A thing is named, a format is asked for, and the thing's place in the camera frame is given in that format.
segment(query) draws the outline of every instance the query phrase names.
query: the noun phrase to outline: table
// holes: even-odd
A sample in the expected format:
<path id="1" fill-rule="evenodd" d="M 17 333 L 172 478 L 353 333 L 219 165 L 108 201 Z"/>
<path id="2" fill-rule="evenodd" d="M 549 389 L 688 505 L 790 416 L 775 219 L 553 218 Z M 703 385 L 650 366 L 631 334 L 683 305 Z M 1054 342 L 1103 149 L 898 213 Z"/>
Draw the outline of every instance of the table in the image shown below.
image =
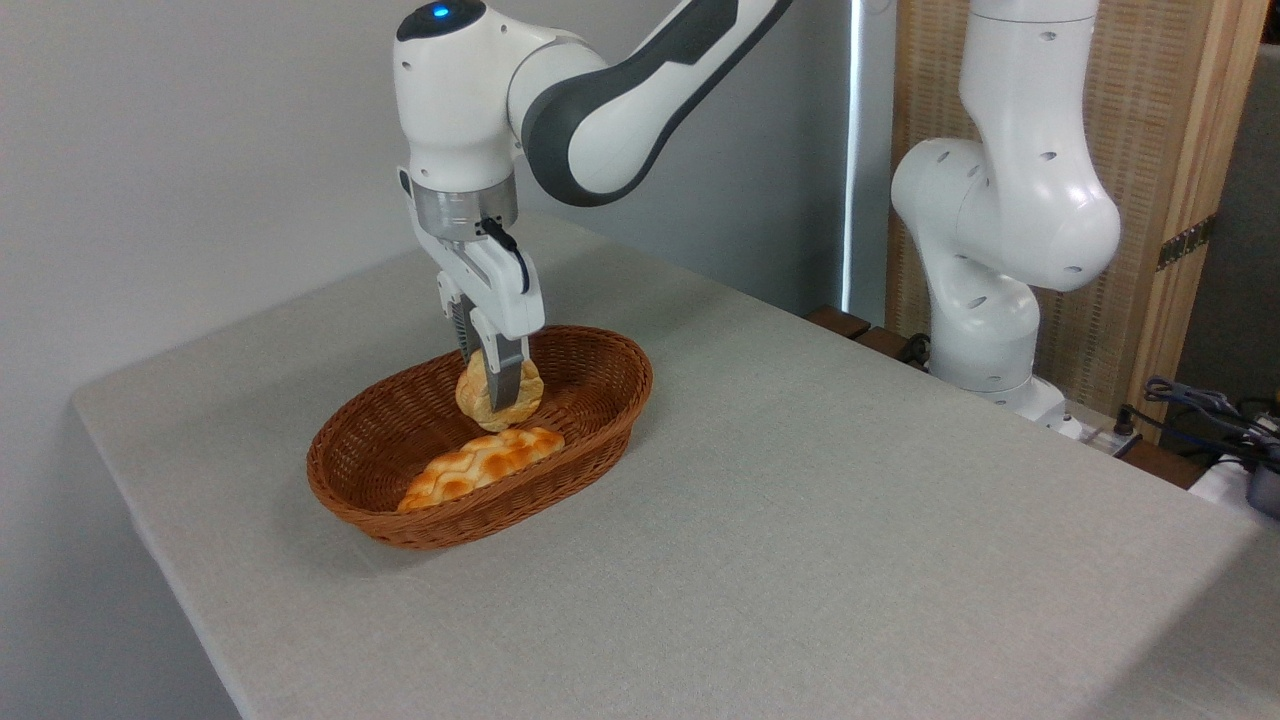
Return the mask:
<path id="1" fill-rule="evenodd" d="M 563 222 L 550 323 L 655 388 L 594 486 L 436 552 L 310 495 L 314 433 L 452 348 L 412 252 L 74 404 L 246 719 L 1276 717 L 1280 536 Z"/>

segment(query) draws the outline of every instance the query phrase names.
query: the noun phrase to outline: cable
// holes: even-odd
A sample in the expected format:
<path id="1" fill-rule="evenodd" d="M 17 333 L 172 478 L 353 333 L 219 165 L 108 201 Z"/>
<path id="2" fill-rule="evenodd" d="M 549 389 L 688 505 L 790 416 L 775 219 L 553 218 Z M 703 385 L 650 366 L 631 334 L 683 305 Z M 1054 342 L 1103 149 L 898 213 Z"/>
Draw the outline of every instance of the cable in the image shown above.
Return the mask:
<path id="1" fill-rule="evenodd" d="M 1254 451 L 1251 451 L 1248 447 L 1233 446 L 1233 445 L 1226 443 L 1226 442 L 1219 442 L 1219 441 L 1212 441 L 1212 439 L 1208 439 L 1208 438 L 1202 438 L 1202 437 L 1198 437 L 1198 436 L 1187 434 L 1185 432 L 1183 432 L 1183 430 L 1180 430 L 1178 428 L 1174 428 L 1174 427 L 1169 425 L 1167 423 L 1161 423 L 1160 420 L 1152 418 L 1151 415 L 1147 415 L 1146 413 L 1143 413 L 1142 410 L 1138 410 L 1137 407 L 1134 407 L 1133 405 L 1129 405 L 1128 402 L 1124 404 L 1124 405 L 1121 405 L 1120 409 L 1121 409 L 1123 413 L 1132 414 L 1133 416 L 1140 419 L 1142 421 L 1147 423 L 1148 425 L 1151 425 L 1153 428 L 1160 428 L 1160 429 L 1162 429 L 1162 430 L 1165 430 L 1167 433 L 1171 433 L 1175 437 L 1179 437 L 1179 438 L 1181 438 L 1181 439 L 1184 439 L 1187 442 L 1190 442 L 1193 445 L 1207 447 L 1207 448 L 1213 450 L 1216 452 L 1220 452 L 1222 455 L 1233 455 L 1233 456 L 1240 457 L 1243 460 L 1251 460 L 1253 462 L 1261 462 L 1261 464 L 1266 465 L 1267 468 L 1271 468 L 1272 470 L 1280 471 L 1280 461 L 1276 461 L 1275 459 L 1272 459 L 1270 454 L 1266 454 L 1266 452 L 1254 452 Z"/>
<path id="2" fill-rule="evenodd" d="M 897 352 L 897 360 L 901 363 L 919 363 L 924 365 L 929 361 L 929 350 L 932 348 L 932 341 L 929 336 L 924 333 L 915 333 L 911 336 L 902 350 Z"/>
<path id="3" fill-rule="evenodd" d="M 502 223 L 493 218 L 480 220 L 480 229 L 483 229 L 489 237 L 498 241 L 498 245 L 500 245 L 503 250 L 516 256 L 516 261 L 520 263 L 520 273 L 524 275 L 525 281 L 525 286 L 521 288 L 520 295 L 529 292 L 529 265 L 525 264 L 525 256 L 521 255 L 520 247 L 516 245 L 516 238 L 511 237 L 511 233 L 502 229 Z"/>

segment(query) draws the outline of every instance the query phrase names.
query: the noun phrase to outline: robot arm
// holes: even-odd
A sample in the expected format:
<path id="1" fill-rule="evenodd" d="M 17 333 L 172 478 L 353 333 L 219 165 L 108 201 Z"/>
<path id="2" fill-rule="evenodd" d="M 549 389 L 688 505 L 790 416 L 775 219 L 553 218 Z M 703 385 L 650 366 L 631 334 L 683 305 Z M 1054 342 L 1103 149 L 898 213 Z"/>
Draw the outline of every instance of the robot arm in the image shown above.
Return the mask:
<path id="1" fill-rule="evenodd" d="M 401 24 L 401 186 L 419 242 L 442 268 L 442 305 L 463 354 L 484 351 L 494 409 L 516 400 L 526 338 L 545 322 L 536 268 L 507 232 L 518 218 L 515 159 L 527 154 L 563 202 L 623 197 L 790 4 L 684 0 L 614 67 L 576 35 L 480 0 L 436 0 Z"/>
<path id="2" fill-rule="evenodd" d="M 960 97 L 983 142 L 931 140 L 893 177 L 933 315 L 931 372 L 1057 427 L 1061 393 L 1032 377 L 1039 306 L 1106 269 L 1120 214 L 1084 138 L 1098 0 L 972 0 Z"/>

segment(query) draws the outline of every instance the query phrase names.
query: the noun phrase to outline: bread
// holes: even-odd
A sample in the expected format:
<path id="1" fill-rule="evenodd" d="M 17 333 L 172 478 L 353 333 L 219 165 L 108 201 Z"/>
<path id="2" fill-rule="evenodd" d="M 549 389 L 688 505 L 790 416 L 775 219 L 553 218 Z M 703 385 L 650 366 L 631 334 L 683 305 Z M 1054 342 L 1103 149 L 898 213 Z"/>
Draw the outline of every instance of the bread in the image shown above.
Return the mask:
<path id="1" fill-rule="evenodd" d="M 453 397 L 467 418 L 490 433 L 497 433 L 532 416 L 543 401 L 543 378 L 534 361 L 525 360 L 520 366 L 520 395 L 516 396 L 516 402 L 494 413 L 489 401 L 489 379 L 484 372 L 484 352 L 477 350 L 471 354 L 466 372 L 458 378 Z"/>
<path id="2" fill-rule="evenodd" d="M 445 452 L 431 460 L 410 483 L 396 510 L 406 512 L 461 497 L 524 470 L 563 447 L 564 436 L 543 428 L 509 429 L 476 438 L 457 452 Z"/>

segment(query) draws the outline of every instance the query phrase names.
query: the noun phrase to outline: brown wicker basket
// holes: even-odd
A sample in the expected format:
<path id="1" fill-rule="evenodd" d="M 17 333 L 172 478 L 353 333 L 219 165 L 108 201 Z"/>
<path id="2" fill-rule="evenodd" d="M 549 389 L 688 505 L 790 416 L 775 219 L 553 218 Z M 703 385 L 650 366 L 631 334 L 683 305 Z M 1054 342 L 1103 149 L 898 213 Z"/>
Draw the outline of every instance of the brown wicker basket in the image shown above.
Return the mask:
<path id="1" fill-rule="evenodd" d="M 509 528 L 595 482 L 627 447 L 653 388 L 640 347 L 609 331 L 549 327 L 530 338 L 545 382 L 518 428 L 549 428 L 564 450 L 435 507 L 396 512 L 435 456 L 486 432 L 453 398 L 462 354 L 449 352 L 365 389 L 329 419 L 307 452 L 311 491 L 338 518 L 396 547 L 431 550 Z"/>

